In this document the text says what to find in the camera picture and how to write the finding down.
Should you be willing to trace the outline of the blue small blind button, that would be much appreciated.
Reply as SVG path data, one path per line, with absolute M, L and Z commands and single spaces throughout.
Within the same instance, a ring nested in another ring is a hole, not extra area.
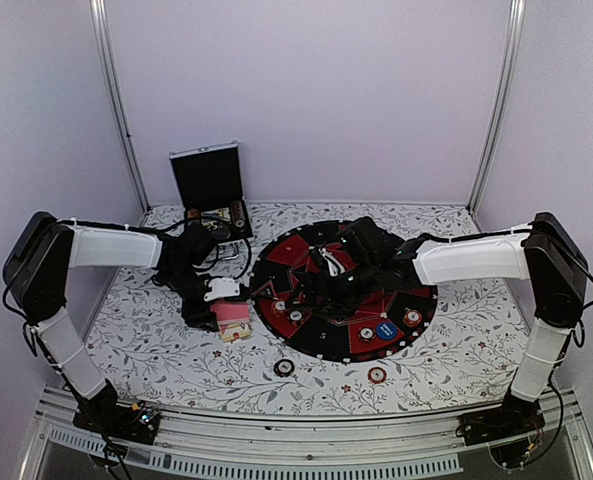
M 379 323 L 375 331 L 381 340 L 387 341 L 395 339 L 399 333 L 396 325 L 389 321 Z

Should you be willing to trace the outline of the red playing card deck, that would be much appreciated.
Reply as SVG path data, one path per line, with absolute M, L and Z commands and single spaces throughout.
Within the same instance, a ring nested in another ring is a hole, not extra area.
M 248 323 L 250 321 L 249 306 L 246 302 L 230 302 L 224 299 L 214 302 L 210 310 L 215 314 L 219 324 Z

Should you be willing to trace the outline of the dark chips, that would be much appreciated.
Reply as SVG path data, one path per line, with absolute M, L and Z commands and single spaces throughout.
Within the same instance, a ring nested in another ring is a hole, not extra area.
M 303 320 L 303 314 L 299 310 L 293 310 L 289 313 L 289 321 L 292 324 L 299 324 Z
M 375 338 L 375 330 L 371 327 L 363 327 L 359 330 L 358 336 L 363 342 L 370 342 Z

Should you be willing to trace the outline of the orange chips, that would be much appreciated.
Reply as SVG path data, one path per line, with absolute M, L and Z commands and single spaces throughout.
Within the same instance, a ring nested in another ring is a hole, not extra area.
M 416 328 L 422 324 L 423 316 L 418 310 L 409 309 L 405 312 L 403 323 L 408 328 Z
M 285 317 L 289 314 L 290 310 L 283 300 L 277 300 L 272 303 L 271 312 L 273 316 Z

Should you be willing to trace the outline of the triangular all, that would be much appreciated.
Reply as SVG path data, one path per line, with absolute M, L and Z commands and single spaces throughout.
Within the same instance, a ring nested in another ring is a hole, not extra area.
M 272 281 L 267 281 L 261 285 L 255 292 L 254 297 L 259 299 L 279 300 L 279 295 L 275 291 Z

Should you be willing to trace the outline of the orange chip stack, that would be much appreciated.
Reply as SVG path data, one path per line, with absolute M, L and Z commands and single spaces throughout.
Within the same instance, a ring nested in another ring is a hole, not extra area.
M 367 373 L 367 376 L 368 376 L 368 380 L 372 384 L 381 384 L 381 383 L 385 382 L 387 379 L 387 373 L 381 367 L 370 368 Z

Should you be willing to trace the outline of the dark red chip stack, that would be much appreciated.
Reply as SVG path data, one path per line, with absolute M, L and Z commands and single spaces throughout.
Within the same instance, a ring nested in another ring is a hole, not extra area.
M 281 359 L 273 366 L 273 371 L 278 377 L 288 377 L 294 372 L 294 370 L 294 363 L 288 359 Z

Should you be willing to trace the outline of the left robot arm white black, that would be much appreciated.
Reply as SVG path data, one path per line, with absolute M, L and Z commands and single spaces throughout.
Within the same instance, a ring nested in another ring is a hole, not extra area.
M 81 412 L 104 434 L 117 433 L 134 414 L 118 404 L 115 387 L 94 362 L 76 319 L 89 298 L 83 280 L 97 271 L 129 267 L 152 273 L 155 286 L 174 294 L 191 328 L 214 331 L 201 264 L 217 247 L 214 236 L 192 222 L 166 229 L 59 219 L 38 211 L 28 220 L 3 265 L 3 306 L 24 323 L 29 347 L 40 349 L 63 377 Z

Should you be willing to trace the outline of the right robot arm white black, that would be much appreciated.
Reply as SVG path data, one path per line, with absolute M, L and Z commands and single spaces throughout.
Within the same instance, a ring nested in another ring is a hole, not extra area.
M 307 273 L 290 295 L 291 309 L 345 312 L 368 295 L 474 280 L 526 281 L 534 320 L 519 367 L 502 403 L 461 416 L 460 431 L 513 436 L 543 425 L 539 397 L 571 343 L 584 343 L 581 325 L 591 307 L 587 260 L 557 218 L 541 212 L 506 230 L 441 238 L 424 233 L 404 240 L 364 216 L 310 247 L 317 272 Z

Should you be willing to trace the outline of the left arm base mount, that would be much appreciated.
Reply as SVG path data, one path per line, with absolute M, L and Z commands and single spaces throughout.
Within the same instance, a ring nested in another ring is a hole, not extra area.
M 153 445 L 159 430 L 160 414 L 158 408 L 147 406 L 144 402 L 124 406 L 113 401 L 89 401 L 78 407 L 73 425 L 111 439 Z

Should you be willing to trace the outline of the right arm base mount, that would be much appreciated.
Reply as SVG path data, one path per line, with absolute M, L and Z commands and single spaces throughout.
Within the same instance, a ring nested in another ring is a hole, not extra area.
M 486 444 L 496 465 L 504 469 L 527 464 L 543 436 L 545 420 L 539 407 L 495 407 L 458 417 L 455 436 L 466 446 Z

